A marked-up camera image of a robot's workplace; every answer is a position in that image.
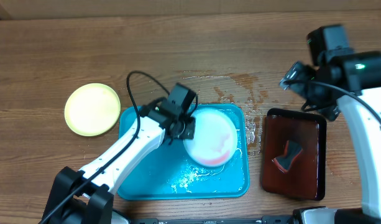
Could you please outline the light blue plate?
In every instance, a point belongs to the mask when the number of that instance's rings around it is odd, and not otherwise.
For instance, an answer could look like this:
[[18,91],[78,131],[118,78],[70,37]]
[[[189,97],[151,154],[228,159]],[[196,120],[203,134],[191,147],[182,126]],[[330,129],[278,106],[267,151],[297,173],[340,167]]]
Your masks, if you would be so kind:
[[196,110],[193,139],[183,142],[188,155],[198,164],[218,167],[228,162],[237,149],[237,129],[228,115],[213,108]]

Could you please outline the yellow plate with ketchup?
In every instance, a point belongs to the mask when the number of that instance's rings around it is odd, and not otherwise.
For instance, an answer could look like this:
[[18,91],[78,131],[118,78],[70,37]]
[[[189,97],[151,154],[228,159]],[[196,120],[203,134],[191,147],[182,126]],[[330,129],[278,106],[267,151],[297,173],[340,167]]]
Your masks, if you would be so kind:
[[64,117],[74,133],[92,137],[109,131],[117,122],[120,112],[120,99],[110,86],[89,83],[69,96]]

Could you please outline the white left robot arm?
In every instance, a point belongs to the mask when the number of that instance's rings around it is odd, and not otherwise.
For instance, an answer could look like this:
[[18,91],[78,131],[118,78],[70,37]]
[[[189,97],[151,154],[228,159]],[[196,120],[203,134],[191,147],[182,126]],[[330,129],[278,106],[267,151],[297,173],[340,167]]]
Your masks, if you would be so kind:
[[167,97],[135,109],[127,132],[97,159],[75,171],[64,167],[55,177],[42,223],[127,223],[114,211],[114,196],[134,168],[166,139],[193,139],[197,94],[176,84]]

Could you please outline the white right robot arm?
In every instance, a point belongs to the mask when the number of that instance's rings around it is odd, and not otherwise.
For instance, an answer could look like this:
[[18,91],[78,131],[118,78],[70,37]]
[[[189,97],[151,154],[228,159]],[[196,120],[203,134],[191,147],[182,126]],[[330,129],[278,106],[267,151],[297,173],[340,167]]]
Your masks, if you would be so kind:
[[330,121],[343,114],[359,165],[361,209],[338,209],[334,223],[381,223],[381,52],[355,52],[342,25],[307,37],[312,66],[293,64],[280,81],[305,99],[304,112]]

